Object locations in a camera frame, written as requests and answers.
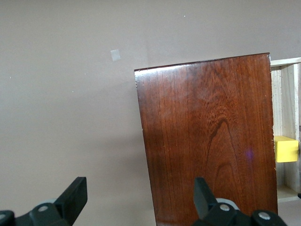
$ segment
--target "gray wall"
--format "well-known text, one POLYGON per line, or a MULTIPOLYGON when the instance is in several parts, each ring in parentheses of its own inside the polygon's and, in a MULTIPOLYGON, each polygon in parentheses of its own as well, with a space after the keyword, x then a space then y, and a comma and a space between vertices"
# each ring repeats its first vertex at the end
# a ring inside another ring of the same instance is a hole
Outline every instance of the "gray wall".
POLYGON ((86 176, 75 225, 153 226, 134 69, 301 57, 300 12, 300 0, 1 0, 0 210, 20 216, 86 176))

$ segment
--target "yellow block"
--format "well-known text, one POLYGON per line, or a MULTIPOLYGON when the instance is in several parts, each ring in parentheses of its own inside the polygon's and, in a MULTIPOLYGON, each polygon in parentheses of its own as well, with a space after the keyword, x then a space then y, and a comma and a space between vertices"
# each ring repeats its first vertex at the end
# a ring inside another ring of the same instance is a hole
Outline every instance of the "yellow block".
POLYGON ((298 160, 299 142, 297 140, 274 136, 276 162, 290 162, 298 160))

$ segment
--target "white sticker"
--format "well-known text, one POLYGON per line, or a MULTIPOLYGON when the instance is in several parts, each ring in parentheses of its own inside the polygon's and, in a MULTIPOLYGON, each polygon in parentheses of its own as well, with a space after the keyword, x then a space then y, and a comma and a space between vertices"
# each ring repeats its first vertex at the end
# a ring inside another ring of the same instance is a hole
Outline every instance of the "white sticker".
POLYGON ((119 49, 111 50, 111 56, 113 61, 120 60, 119 49))

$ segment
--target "reddish-brown wooden cabinet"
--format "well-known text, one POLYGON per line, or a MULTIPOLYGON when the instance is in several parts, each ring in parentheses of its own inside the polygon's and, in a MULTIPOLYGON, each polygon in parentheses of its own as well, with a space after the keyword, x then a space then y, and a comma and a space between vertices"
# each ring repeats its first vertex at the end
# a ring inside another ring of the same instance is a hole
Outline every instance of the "reddish-brown wooden cabinet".
POLYGON ((269 53, 135 70, 158 226, 197 218, 195 177, 246 214, 277 212, 269 53))

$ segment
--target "wood grain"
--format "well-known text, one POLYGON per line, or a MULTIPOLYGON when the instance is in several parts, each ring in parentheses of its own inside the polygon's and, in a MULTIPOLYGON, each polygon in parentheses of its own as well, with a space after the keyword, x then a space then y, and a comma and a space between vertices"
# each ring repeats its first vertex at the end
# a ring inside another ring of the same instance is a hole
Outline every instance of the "wood grain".
POLYGON ((135 70, 158 226, 197 218, 195 177, 246 214, 277 212, 269 54, 135 70))

